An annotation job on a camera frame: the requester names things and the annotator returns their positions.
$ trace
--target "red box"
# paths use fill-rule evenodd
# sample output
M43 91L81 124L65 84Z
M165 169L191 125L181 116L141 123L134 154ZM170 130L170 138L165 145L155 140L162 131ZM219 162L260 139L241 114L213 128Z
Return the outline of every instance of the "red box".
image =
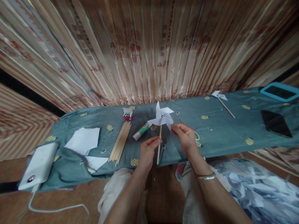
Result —
M124 110L124 114L122 115L122 118L124 119L124 120L132 120L133 119L133 110L132 109L128 109L128 108L123 108L123 110ZM124 115L125 114L130 114L130 118L124 118Z

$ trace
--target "hand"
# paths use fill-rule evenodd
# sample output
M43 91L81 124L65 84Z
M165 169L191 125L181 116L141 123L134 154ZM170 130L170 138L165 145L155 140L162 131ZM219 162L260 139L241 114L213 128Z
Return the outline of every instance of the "hand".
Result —
M182 150L186 155L189 150L197 149L195 132L192 128L184 124L172 124L171 132L180 138Z
M153 158L155 155L155 148L162 143L162 139L159 136L152 137L140 145L140 159L139 164L146 164L152 167Z

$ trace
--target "wooden floor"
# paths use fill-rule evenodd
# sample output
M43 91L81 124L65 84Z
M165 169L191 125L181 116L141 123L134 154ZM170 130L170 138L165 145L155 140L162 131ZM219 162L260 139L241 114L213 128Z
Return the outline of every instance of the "wooden floor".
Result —
M289 174L249 153L243 153L248 159L255 160L281 178ZM221 158L240 158L239 154ZM0 182L17 181L22 178L27 158L3 161L0 163ZM153 168L146 183L145 212L149 223L181 223L185 196L175 178L177 164ZM94 180L80 184L75 191L50 191L37 193L32 206L38 209L59 209L66 206L85 204L90 211L88 223L98 223L97 204L100 200L106 180ZM291 183L299 186L299 178L291 176ZM34 213L27 209L31 193L14 192L0 195L0 219L2 224L12 223L84 223L85 210L74 208L59 213Z

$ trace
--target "teal tablecloth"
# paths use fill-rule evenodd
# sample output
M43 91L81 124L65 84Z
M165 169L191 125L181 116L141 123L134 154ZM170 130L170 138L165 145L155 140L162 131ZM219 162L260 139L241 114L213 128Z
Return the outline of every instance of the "teal tablecloth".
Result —
M175 101L161 102L160 107L169 107L174 111L171 114L174 123L181 119L184 124L193 128L200 136L199 148L205 157L214 157L238 152L251 151L273 146L292 147L299 145L299 103L294 101L286 105L283 102L259 93L258 88L247 89L225 94L228 101L223 100L226 106L236 116L234 119L223 107L220 101L212 96L177 99ZM51 136L56 136L55 142L59 142L56 155L60 155L53 164L49 179L42 185L41 191L55 190L70 185L76 185L91 181L95 178L110 177L114 171L126 167L134 168L131 160L139 158L140 143L144 140L159 135L159 128L155 131L148 130L138 141L133 135L146 123L147 120L155 118L154 104L134 105L134 118L132 127L121 157L120 163L115 167L115 162L107 162L96 173L90 174L85 164L80 164L82 157L75 152L64 148L73 133L84 126L85 128L100 127L100 138L97 148L90 151L89 156L109 157L124 120L122 119L122 106L103 106L77 110L64 115L61 120L52 126ZM285 138L268 132L261 116L261 110L269 110L282 114L285 118L293 138ZM113 131L107 129L107 125L113 126ZM248 145L246 139L252 139L254 143ZM181 149L179 138L173 135L166 125L162 128L162 139L166 145L161 151L159 166L178 163L186 160Z

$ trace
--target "bracelet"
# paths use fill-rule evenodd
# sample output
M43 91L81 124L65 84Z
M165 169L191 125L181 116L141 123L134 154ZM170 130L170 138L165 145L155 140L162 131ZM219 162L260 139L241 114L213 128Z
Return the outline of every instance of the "bracelet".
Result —
M197 178L198 180L212 180L212 179L214 179L215 177L216 177L216 173L213 172L213 173L210 174L210 175L207 175L207 176L197 176L196 178Z

